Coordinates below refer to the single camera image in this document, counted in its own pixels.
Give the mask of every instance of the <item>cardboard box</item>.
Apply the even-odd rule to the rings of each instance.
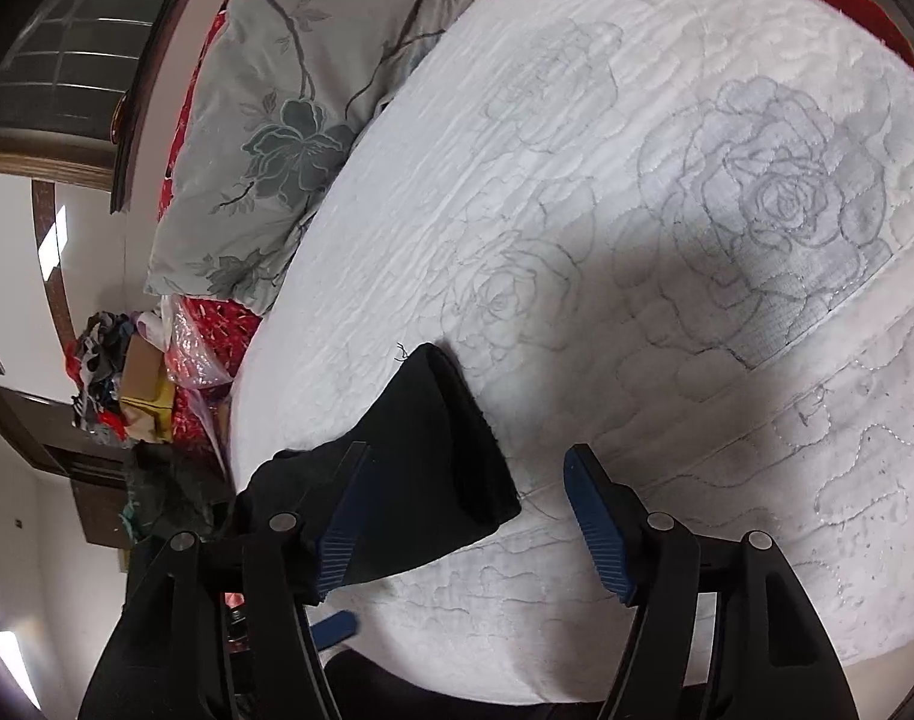
[[[173,396],[176,389],[167,378],[163,352],[139,335],[130,339],[124,373],[119,378],[119,403],[124,413],[136,409],[153,419],[152,435],[158,442],[172,440]],[[151,440],[151,431],[145,419],[127,420],[133,424],[136,435]]]

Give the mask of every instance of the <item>screw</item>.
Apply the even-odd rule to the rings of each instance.
[[[271,517],[271,531],[286,533],[287,531],[292,531],[295,527],[296,517],[290,514],[290,512],[281,512],[280,514],[274,514],[273,517]]]
[[[176,536],[170,539],[170,549],[175,550],[175,552],[183,552],[185,549],[190,549],[194,544],[196,544],[196,536],[189,531],[177,533]]]
[[[753,549],[770,549],[774,546],[774,540],[767,536],[767,533],[763,531],[753,531],[749,536],[747,536],[747,541],[751,543]]]
[[[647,517],[647,524],[655,531],[672,531],[674,529],[674,518],[665,512],[654,512]]]

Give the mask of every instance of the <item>black fabric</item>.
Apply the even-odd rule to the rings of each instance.
[[[122,517],[132,541],[167,539],[180,531],[204,541],[220,536],[233,490],[207,466],[188,461],[168,443],[140,442],[124,462],[124,478]]]
[[[324,673],[343,720],[596,720],[602,704],[508,707],[444,696],[394,677],[353,650]]]
[[[121,414],[119,377],[135,332],[136,327],[126,314],[100,311],[87,319],[86,330],[76,339],[71,355],[79,363],[83,386],[74,398],[74,411],[84,428],[98,423],[102,410]]]
[[[343,584],[424,565],[520,512],[507,463],[460,372],[425,343],[349,433],[310,451],[278,452],[260,466],[238,496],[239,529],[296,512],[313,549],[353,471],[340,464],[352,442],[370,446],[380,481]]]
[[[133,545],[130,549],[130,559],[127,562],[127,593],[125,598],[129,601],[146,576],[153,560],[160,554],[160,550],[167,544],[166,538],[150,536]]]

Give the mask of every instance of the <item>plastic bag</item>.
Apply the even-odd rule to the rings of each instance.
[[[137,332],[140,337],[156,346],[160,351],[167,351],[167,342],[170,338],[164,333],[163,319],[156,311],[145,311],[136,319]]]
[[[203,432],[207,434],[214,454],[217,455],[217,460],[220,462],[220,468],[223,469],[223,477],[230,479],[230,469],[223,459],[223,451],[220,450],[220,440],[217,437],[217,428],[214,425],[214,415],[210,411],[210,406],[203,399],[203,395],[200,394],[198,389],[191,389],[191,391],[187,392],[187,403],[190,404],[190,410],[194,413],[194,416],[203,425]]]
[[[164,336],[170,340],[164,353],[170,379],[185,389],[209,389],[211,386],[230,384],[233,377],[226,372],[213,349],[196,329],[183,298],[166,295],[160,301],[160,309]]]

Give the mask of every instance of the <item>rose pattern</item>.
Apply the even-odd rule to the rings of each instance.
[[[428,292],[465,370],[497,364],[518,346],[559,349],[573,337],[595,202],[585,182],[528,182],[507,199],[534,210],[517,229],[489,238],[491,218],[458,223],[450,261],[459,267],[441,271]]]
[[[622,40],[623,31],[606,22],[564,20],[540,30],[524,52],[528,61],[508,69],[484,113],[507,122],[525,146],[563,148],[617,102],[609,58]],[[553,100],[573,100],[573,108],[563,118],[547,116],[558,109]]]
[[[327,112],[313,100],[287,100],[281,124],[257,130],[242,149],[250,155],[244,179],[253,181],[257,197],[278,197],[302,215],[346,161],[353,130],[346,124],[327,127]]]
[[[668,151],[681,134],[687,146]],[[883,167],[812,98],[772,79],[729,82],[671,117],[647,137],[638,170],[647,218],[618,241],[618,281],[655,269],[695,348],[722,346],[747,367],[891,256],[879,237]],[[619,264],[641,234],[658,240],[643,272]]]

